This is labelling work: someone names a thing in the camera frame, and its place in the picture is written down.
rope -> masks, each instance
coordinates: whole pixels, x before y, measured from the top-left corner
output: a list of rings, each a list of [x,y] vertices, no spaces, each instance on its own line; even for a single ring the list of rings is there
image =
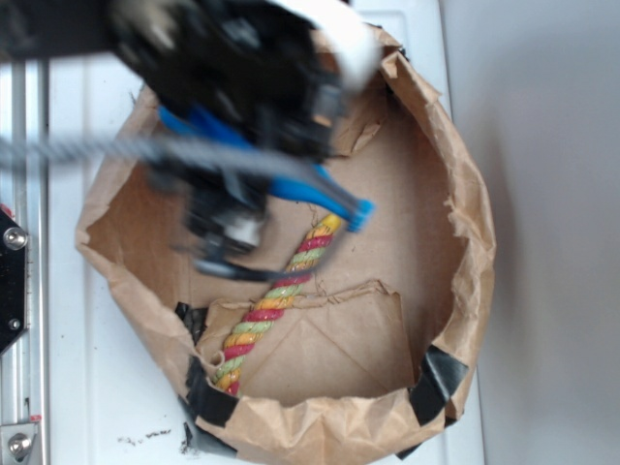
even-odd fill
[[[333,235],[340,228],[340,218],[327,215],[321,223],[313,228],[293,256],[287,271],[300,271],[314,266],[331,243]],[[269,331],[274,322],[284,315],[284,311],[293,305],[296,295],[301,293],[303,284],[310,280],[306,274],[276,282],[264,297],[255,303],[236,325],[224,341],[224,363],[211,378],[211,382],[229,394],[237,395],[241,365],[247,354]]]

white wall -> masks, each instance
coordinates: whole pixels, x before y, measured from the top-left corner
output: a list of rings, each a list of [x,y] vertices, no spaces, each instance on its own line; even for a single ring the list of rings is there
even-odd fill
[[[499,243],[487,465],[619,463],[620,2],[442,4],[453,117]]]

cardboard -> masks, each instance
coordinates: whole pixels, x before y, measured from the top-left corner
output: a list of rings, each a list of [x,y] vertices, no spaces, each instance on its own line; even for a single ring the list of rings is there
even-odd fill
[[[493,289],[489,199],[437,91],[392,38],[383,31],[378,37],[385,45],[381,71],[334,139],[341,156],[326,164],[377,212],[247,357],[245,395],[226,426],[198,418],[239,458],[368,463],[425,441],[463,414]],[[158,131],[156,105],[148,89],[142,92],[121,133]],[[182,208],[181,198],[149,189],[140,165],[105,161],[77,226],[77,248],[106,276],[137,335],[185,398],[190,359],[212,371],[225,334],[268,285],[199,275],[191,257],[175,251],[191,240],[179,223]],[[324,213],[272,200],[269,214],[263,245],[242,260],[246,265],[283,267]],[[196,348],[173,312],[178,301],[210,305]],[[445,409],[420,421],[408,388],[426,376],[422,360],[431,345],[469,371]],[[328,366],[330,360],[338,366]]]

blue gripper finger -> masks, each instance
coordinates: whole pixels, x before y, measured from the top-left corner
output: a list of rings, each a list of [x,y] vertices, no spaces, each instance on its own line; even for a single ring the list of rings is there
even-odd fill
[[[236,148],[248,149],[248,153],[260,156],[257,150],[242,135],[224,124],[204,108],[194,108],[190,112],[187,121],[181,120],[169,112],[165,107],[160,107],[162,122],[172,131],[181,136],[201,136],[217,140],[224,145]],[[371,201],[354,199],[351,194],[343,191],[329,176],[327,170],[320,165],[312,166],[318,177],[327,180],[333,186],[337,186],[335,193],[327,194],[321,189],[320,183],[313,185],[311,181],[302,181],[291,177],[278,176],[274,171],[271,179],[269,194],[286,201],[309,202],[331,211],[349,223],[349,231],[358,233],[370,219],[375,207]]]
[[[325,168],[314,165],[314,169],[321,177],[335,184]],[[308,202],[322,206],[346,220],[351,233],[359,233],[363,230],[375,210],[375,205],[366,200],[357,200],[355,209],[347,208],[339,199],[328,196],[309,183],[284,177],[273,179],[269,194],[285,201]]]

black tape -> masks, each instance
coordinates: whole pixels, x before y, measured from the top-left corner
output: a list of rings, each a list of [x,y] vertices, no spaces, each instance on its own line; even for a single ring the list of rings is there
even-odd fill
[[[186,422],[184,425],[185,441],[183,442],[183,447],[235,458],[236,449],[232,448],[218,437],[213,436],[211,433],[198,428],[195,424],[194,414],[190,407],[183,399],[179,398],[179,400],[185,411],[185,415],[190,419],[190,421]]]
[[[193,357],[190,363],[186,386],[189,388],[186,399],[193,418],[200,416],[216,426],[226,426],[239,399],[210,385],[206,380],[201,361],[196,357]]]
[[[192,334],[194,344],[198,344],[201,339],[206,326],[204,321],[206,320],[206,313],[208,308],[192,308],[187,303],[178,302],[174,313],[181,319],[187,330]]]
[[[430,346],[426,351],[421,368],[422,374],[418,384],[409,389],[409,401],[416,412],[420,426],[424,426],[444,410],[467,376],[469,368],[435,346]],[[446,426],[454,422],[453,418],[446,418]],[[405,449],[396,456],[404,460],[419,446]]]

